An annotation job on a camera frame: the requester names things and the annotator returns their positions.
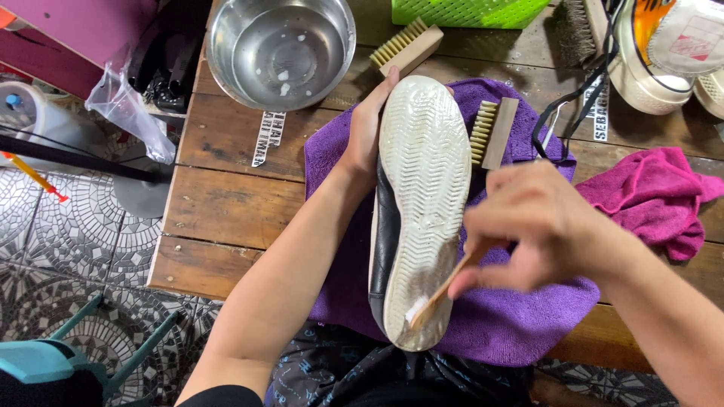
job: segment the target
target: wooden table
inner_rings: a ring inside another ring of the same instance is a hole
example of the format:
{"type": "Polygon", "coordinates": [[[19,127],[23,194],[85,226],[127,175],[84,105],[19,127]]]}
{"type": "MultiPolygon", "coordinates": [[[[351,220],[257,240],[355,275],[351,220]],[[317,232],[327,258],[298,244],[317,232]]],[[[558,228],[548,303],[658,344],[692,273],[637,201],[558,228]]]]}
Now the wooden table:
{"type": "MultiPolygon", "coordinates": [[[[317,106],[287,114],[281,146],[251,167],[261,112],[233,101],[199,62],[195,93],[181,139],[169,200],[148,286],[224,299],[245,271],[289,223],[304,201],[307,138],[379,82],[368,56],[400,27],[390,23],[389,0],[348,0],[357,25],[354,60],[342,82],[317,106]]],[[[547,7],[525,30],[444,29],[438,52],[413,74],[448,83],[468,77],[511,81],[541,112],[575,90],[580,70],[557,69],[558,40],[547,28],[547,7]]],[[[570,123],[577,106],[563,109],[570,123]]],[[[666,116],[640,113],[612,91],[607,143],[593,141],[586,119],[571,141],[578,159],[576,184],[644,148],[680,146],[696,172],[724,176],[724,143],[696,100],[666,116]]],[[[673,264],[684,279],[724,307],[724,200],[702,207],[707,242],[692,260],[673,264]]],[[[599,304],[553,350],[551,357],[650,372],[631,333],[599,304]]]]}

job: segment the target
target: metal stand base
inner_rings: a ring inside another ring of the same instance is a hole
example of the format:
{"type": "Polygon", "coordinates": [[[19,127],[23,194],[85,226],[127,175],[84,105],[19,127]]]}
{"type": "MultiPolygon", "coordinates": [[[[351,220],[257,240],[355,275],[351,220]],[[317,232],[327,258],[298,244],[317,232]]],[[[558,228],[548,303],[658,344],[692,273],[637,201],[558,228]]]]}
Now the metal stand base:
{"type": "Polygon", "coordinates": [[[130,178],[113,176],[113,189],[118,203],[129,214],[140,218],[159,218],[164,216],[166,199],[171,188],[171,177],[174,167],[155,162],[146,156],[146,145],[135,144],[123,153],[120,161],[138,159],[125,162],[123,165],[155,172],[159,176],[158,182],[131,180],[130,178]]]}

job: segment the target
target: white rubber sole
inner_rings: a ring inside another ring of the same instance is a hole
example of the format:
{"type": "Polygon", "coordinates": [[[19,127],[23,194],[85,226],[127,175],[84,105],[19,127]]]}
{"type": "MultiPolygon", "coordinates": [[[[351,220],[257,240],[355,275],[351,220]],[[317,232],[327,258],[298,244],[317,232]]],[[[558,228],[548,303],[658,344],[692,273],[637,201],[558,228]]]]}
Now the white rubber sole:
{"type": "Polygon", "coordinates": [[[724,70],[698,77],[694,94],[707,112],[724,119],[724,70]]]}
{"type": "Polygon", "coordinates": [[[450,276],[470,188],[471,150],[460,108],[434,79],[408,76],[387,99],[379,157],[400,210],[400,240],[384,299],[387,338],[424,351],[447,329],[447,300],[427,326],[409,321],[450,276]]]}
{"type": "Polygon", "coordinates": [[[648,114],[668,114],[689,100],[692,80],[653,66],[647,69],[639,58],[631,29],[634,3],[625,0],[614,27],[620,50],[608,66],[611,83],[631,107],[648,114]]]}

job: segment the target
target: white container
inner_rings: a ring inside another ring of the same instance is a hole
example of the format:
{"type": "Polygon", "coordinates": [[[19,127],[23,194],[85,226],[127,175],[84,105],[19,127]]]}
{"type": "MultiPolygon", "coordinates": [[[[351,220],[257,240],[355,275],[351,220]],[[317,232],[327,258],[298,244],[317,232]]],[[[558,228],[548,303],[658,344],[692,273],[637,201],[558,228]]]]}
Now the white container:
{"type": "MultiPolygon", "coordinates": [[[[35,86],[21,82],[0,83],[0,124],[17,129],[20,123],[27,125],[20,130],[42,135],[51,140],[59,141],[60,143],[90,153],[86,155],[94,154],[100,156],[105,149],[106,138],[96,123],[50,102],[45,94],[35,86]],[[5,103],[6,96],[12,94],[17,94],[22,98],[23,104],[27,111],[30,112],[29,115],[15,111],[5,103]]],[[[0,133],[7,134],[8,132],[0,128],[0,133]]],[[[18,132],[14,134],[14,136],[15,138],[30,141],[31,143],[81,154],[80,151],[73,148],[27,133],[18,132]]],[[[67,174],[80,174],[86,171],[82,168],[56,164],[54,162],[26,156],[20,156],[20,158],[38,171],[57,171],[67,174]]],[[[0,165],[5,167],[14,166],[13,163],[6,160],[3,156],[0,156],[0,165]]]]}

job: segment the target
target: towel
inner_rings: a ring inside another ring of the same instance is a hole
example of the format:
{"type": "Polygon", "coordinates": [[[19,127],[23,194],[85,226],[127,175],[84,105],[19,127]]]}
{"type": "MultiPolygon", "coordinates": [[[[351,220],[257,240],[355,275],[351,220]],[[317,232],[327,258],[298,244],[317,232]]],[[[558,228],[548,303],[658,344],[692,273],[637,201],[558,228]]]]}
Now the towel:
{"type": "MultiPolygon", "coordinates": [[[[515,90],[494,80],[478,78],[452,83],[450,87],[455,90],[455,100],[468,132],[473,127],[481,100],[500,102],[503,96],[519,99],[502,163],[535,158],[531,134],[538,115],[515,90]]],[[[352,110],[354,107],[334,118],[304,145],[307,198],[319,187],[347,147],[352,110]]],[[[544,127],[539,134],[540,140],[546,132],[544,127]]],[[[563,145],[558,138],[551,138],[546,152],[551,159],[561,157],[563,145]]],[[[559,171],[570,181],[576,161],[570,155],[566,158],[559,171]]],[[[483,183],[484,174],[475,177],[468,197],[469,206],[485,199],[483,183]]],[[[309,318],[341,324],[377,340],[386,340],[372,318],[367,302],[373,200],[374,193],[354,214],[309,318]]],[[[466,236],[463,229],[458,261],[463,256],[466,236]]],[[[506,250],[493,249],[481,263],[504,264],[509,260],[510,254],[506,250]]],[[[598,288],[585,278],[550,285],[528,294],[514,290],[471,290],[454,303],[447,332],[434,348],[488,364],[526,366],[540,359],[570,332],[598,298],[598,288]]]]}
{"type": "Polygon", "coordinates": [[[724,195],[724,181],[691,171],[681,148],[660,147],[633,153],[576,189],[648,246],[688,260],[704,245],[699,205],[724,195]]]}

